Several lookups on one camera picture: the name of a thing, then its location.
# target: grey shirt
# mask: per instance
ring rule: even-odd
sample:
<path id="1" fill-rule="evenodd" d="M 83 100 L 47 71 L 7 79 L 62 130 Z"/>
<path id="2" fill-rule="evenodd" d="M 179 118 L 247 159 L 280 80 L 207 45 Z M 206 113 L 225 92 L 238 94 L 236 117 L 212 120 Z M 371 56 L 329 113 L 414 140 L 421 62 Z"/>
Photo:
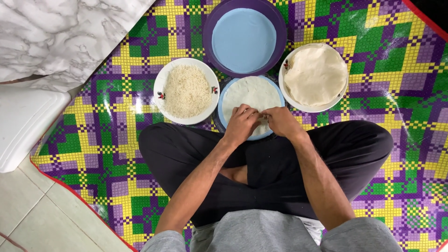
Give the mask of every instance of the grey shirt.
<path id="1" fill-rule="evenodd" d="M 191 252 L 402 252 L 381 221 L 360 217 L 327 232 L 320 222 L 268 210 L 227 213 L 221 221 L 193 229 Z M 142 252 L 185 252 L 185 241 L 168 230 L 151 238 Z"/>

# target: white marble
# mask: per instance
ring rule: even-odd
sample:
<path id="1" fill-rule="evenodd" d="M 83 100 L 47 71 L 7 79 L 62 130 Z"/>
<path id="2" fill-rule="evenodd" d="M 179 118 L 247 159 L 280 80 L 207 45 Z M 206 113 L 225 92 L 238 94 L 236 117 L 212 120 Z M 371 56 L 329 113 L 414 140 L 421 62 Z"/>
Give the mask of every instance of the white marble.
<path id="1" fill-rule="evenodd" d="M 79 86 L 154 1 L 0 0 L 0 82 L 49 74 L 31 86 Z"/>

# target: white bowl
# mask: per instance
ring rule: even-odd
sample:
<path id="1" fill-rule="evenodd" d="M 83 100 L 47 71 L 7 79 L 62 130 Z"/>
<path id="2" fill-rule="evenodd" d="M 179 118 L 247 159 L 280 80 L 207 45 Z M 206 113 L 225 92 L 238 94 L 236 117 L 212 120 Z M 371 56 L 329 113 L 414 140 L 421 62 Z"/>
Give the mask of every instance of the white bowl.
<path id="1" fill-rule="evenodd" d="M 195 65 L 199 67 L 205 74 L 205 79 L 210 85 L 210 93 L 211 93 L 211 103 L 210 106 L 202 113 L 197 116 L 190 118 L 178 118 L 175 117 L 168 112 L 166 112 L 163 107 L 165 103 L 165 99 L 161 98 L 161 95 L 164 96 L 164 87 L 168 79 L 169 72 L 177 65 Z M 180 58 L 177 60 L 173 60 L 167 65 L 165 65 L 162 70 L 159 72 L 154 82 L 154 101 L 160 112 L 168 119 L 175 123 L 184 124 L 184 125 L 192 125 L 196 123 L 200 123 L 205 119 L 209 118 L 211 113 L 215 110 L 218 105 L 218 100 L 220 98 L 220 85 L 218 82 L 218 78 L 215 75 L 215 72 L 207 66 L 204 62 L 193 59 L 193 58 Z"/>
<path id="2" fill-rule="evenodd" d="M 325 110 L 333 107 L 335 104 L 337 104 L 342 99 L 342 96 L 345 94 L 345 91 L 347 90 L 347 86 L 349 84 L 349 73 L 347 72 L 347 82 L 345 83 L 344 89 L 342 89 L 342 91 L 339 93 L 339 95 L 334 100 L 332 100 L 331 102 L 329 102 L 327 104 L 320 105 L 320 106 L 315 106 L 315 107 L 304 106 L 304 105 L 296 102 L 291 97 L 291 94 L 286 89 L 285 83 L 283 81 L 283 76 L 286 73 L 286 67 L 284 67 L 284 65 L 286 64 L 286 60 L 289 60 L 290 58 L 292 58 L 299 50 L 303 50 L 303 49 L 310 48 L 310 47 L 315 47 L 315 48 L 321 47 L 321 46 L 323 46 L 322 44 L 328 46 L 325 43 L 310 43 L 310 44 L 306 44 L 306 45 L 303 45 L 301 47 L 296 48 L 294 51 L 290 52 L 288 54 L 288 56 L 286 56 L 286 58 L 283 60 L 282 67 L 280 67 L 280 71 L 279 71 L 279 86 L 280 86 L 280 90 L 281 90 L 281 92 L 283 94 L 283 97 L 286 99 L 286 101 L 289 104 L 291 104 L 293 107 L 295 107 L 298 110 L 301 110 L 303 112 L 317 113 L 317 112 L 322 112 L 322 111 L 325 111 Z"/>

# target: floor tile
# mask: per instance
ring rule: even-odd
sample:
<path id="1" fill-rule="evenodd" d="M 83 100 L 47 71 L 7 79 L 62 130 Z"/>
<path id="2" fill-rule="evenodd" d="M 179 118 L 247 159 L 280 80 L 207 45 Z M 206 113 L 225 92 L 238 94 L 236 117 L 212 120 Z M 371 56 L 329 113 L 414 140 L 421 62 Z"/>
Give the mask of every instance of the floor tile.
<path id="1" fill-rule="evenodd" d="M 55 183 L 50 178 L 46 177 L 34 166 L 30 161 L 30 156 L 27 155 L 22 163 L 19 164 L 19 169 L 43 192 L 47 192 Z"/>
<path id="2" fill-rule="evenodd" d="M 9 235 L 43 192 L 20 169 L 0 174 L 0 232 Z"/>
<path id="3" fill-rule="evenodd" d="M 103 252 L 47 196 L 23 219 L 9 236 L 28 252 Z M 9 242 L 0 252 L 20 252 Z"/>
<path id="4" fill-rule="evenodd" d="M 104 251 L 131 251 L 92 210 L 61 185 L 54 184 L 47 196 Z"/>

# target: plastic mat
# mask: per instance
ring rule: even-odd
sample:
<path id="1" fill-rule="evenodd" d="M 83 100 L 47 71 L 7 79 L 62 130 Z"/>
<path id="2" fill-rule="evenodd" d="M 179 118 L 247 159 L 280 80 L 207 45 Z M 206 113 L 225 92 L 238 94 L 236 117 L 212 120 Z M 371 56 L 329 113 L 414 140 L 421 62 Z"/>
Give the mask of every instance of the plastic mat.
<path id="1" fill-rule="evenodd" d="M 392 154 L 352 203 L 356 215 L 386 223 L 405 251 L 435 252 L 448 238 L 446 42 L 400 0 L 272 2 L 288 28 L 283 56 L 325 42 L 349 66 L 348 90 L 339 104 L 322 113 L 291 110 L 303 127 L 368 120 L 393 136 Z M 169 201 L 137 143 L 149 124 L 170 122 L 154 103 L 154 80 L 176 58 L 208 62 L 202 27 L 218 3 L 156 2 L 32 156 L 41 172 L 79 195 L 136 250 L 153 236 Z M 220 81 L 227 77 L 216 74 Z M 195 127 L 217 130 L 212 120 Z M 191 228 L 184 228 L 187 250 Z"/>

